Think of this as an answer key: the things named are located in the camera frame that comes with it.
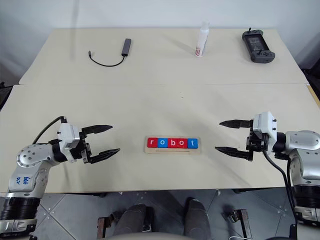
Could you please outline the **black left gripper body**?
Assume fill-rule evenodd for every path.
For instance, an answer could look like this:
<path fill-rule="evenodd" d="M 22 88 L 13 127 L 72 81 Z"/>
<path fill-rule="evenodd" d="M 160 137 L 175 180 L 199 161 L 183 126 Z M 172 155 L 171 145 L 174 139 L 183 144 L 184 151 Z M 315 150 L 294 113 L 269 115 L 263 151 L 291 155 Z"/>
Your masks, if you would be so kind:
<path fill-rule="evenodd" d="M 83 160 L 85 164 L 91 164 L 91 148 L 89 143 L 86 142 L 86 135 L 81 135 L 77 145 L 70 150 L 74 160 Z"/>

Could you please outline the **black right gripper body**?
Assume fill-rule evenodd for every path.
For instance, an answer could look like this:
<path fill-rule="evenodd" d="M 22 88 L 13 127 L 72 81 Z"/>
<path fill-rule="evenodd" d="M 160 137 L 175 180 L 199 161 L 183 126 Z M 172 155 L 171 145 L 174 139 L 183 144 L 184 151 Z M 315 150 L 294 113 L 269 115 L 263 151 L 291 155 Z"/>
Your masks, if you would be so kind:
<path fill-rule="evenodd" d="M 248 161 L 253 160 L 254 152 L 264 152 L 268 150 L 269 135 L 260 131 L 253 130 L 253 119 L 249 121 L 249 136 L 246 139 L 246 150 L 248 154 L 246 159 Z"/>

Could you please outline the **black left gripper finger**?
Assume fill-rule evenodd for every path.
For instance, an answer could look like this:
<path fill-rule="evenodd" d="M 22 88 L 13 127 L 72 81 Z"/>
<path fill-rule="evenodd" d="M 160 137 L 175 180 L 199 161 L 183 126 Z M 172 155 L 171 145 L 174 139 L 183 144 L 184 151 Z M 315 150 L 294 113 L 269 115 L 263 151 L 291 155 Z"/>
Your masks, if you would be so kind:
<path fill-rule="evenodd" d="M 98 155 L 91 156 L 88 159 L 88 162 L 90 164 L 95 164 L 95 163 L 104 161 L 104 160 L 109 159 L 110 157 L 114 156 L 115 154 L 117 154 L 120 150 L 121 150 L 120 148 L 116 148 L 116 149 L 110 149 L 110 150 L 100 152 Z"/>
<path fill-rule="evenodd" d="M 89 134 L 99 134 L 105 131 L 108 131 L 112 129 L 113 127 L 111 125 L 92 125 L 88 127 L 83 127 L 81 129 L 81 132 L 84 135 L 89 135 Z"/>

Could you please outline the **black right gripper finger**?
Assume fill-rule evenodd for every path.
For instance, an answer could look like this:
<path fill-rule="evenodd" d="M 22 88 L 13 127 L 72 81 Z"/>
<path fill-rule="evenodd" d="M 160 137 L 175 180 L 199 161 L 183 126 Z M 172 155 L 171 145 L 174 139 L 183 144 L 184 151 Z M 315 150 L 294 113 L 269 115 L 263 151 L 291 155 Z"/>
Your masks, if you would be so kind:
<path fill-rule="evenodd" d="M 249 151 L 241 151 L 241 150 L 238 150 L 237 148 L 226 147 L 226 146 L 215 146 L 214 148 L 219 152 L 226 154 L 230 157 L 246 159 L 248 161 L 251 160 L 251 154 Z"/>
<path fill-rule="evenodd" d="M 239 128 L 251 128 L 253 125 L 253 120 L 241 120 L 241 119 L 233 119 L 233 120 L 225 120 L 219 123 L 220 126 L 239 129 Z"/>

